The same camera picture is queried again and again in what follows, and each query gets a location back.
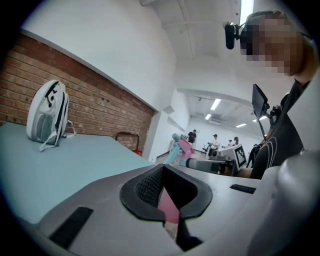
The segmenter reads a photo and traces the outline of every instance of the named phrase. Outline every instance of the screen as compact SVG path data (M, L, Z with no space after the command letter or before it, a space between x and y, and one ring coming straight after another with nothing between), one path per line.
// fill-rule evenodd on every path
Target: screen
M236 148L234 150L234 153L236 155L236 161L238 164L239 169L241 168L242 165L244 165L247 161L246 161L246 155L244 152L244 149L242 146Z
M268 99L258 85L253 85L252 90L252 106L257 120L259 120L266 108Z

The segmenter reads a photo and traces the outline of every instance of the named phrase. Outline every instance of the white wall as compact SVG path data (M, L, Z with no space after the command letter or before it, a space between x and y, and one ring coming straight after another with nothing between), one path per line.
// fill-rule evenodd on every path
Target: white wall
M228 140L233 140L234 137L238 137L239 143L242 144L244 152L248 159L249 152L252 150L254 144L259 144L262 141L262 138L244 134L240 130L236 131L221 125L214 125L202 118L196 118L196 117L190 118L190 123L187 127L187 130L192 131L193 129L196 129L197 131L199 131L197 135L198 138L196 141L196 146L195 146L195 149L199 151L202 151L202 147L204 145L207 146L208 142L213 141L214 134L218 135L220 149L221 149L221 146L228 145Z
M176 57L140 0L47 0L21 27L160 111L170 105Z
M174 83L179 91L215 92L231 96L233 101L238 98L249 104L252 100L253 84L258 84L267 96L268 103L271 106L278 105L291 89L294 83L292 77L262 68L259 66L261 63L254 64L256 66L251 66L253 63L246 60L226 63L212 56L199 56L194 60L177 63Z
M161 111L152 118L143 152L143 157L151 162L170 150L173 134L187 133L190 113L186 95L175 90L171 106L173 113Z
M171 118L182 131L186 131L190 119L189 104L186 95L175 90L173 92L171 106L174 112L169 115L169 118Z
M146 138L143 157L150 162L155 162L157 157L168 152L173 134L186 134L164 111L156 113Z

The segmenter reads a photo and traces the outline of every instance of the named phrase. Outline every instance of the black shirt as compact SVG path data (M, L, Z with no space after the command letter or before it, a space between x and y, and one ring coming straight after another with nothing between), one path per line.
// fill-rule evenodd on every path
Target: black shirt
M284 103L283 111L273 128L269 140L262 146L256 156L251 179L261 180L264 172L269 167L280 166L289 157L299 154L303 149L300 136L291 122L288 111L303 93L304 87L295 82Z
M190 131L188 135L189 135L189 142L194 143L197 137L196 133L193 133L192 131Z

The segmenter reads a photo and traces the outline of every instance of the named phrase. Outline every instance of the light blue table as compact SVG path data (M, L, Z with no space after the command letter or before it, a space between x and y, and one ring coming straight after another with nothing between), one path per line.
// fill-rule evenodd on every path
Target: light blue table
M12 212L36 224L89 183L152 165L111 137L77 134L39 152L26 127L0 127L0 185Z

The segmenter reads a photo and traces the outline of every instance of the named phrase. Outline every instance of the brick wall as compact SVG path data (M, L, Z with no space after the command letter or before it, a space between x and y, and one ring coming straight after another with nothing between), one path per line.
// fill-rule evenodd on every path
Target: brick wall
M133 132L140 136L139 149L144 148L154 114L149 106L74 59L24 35L7 54L0 73L0 125L26 125L33 96L52 79L66 86L68 118L77 133L114 137L120 131ZM134 137L121 137L120 142L135 149Z

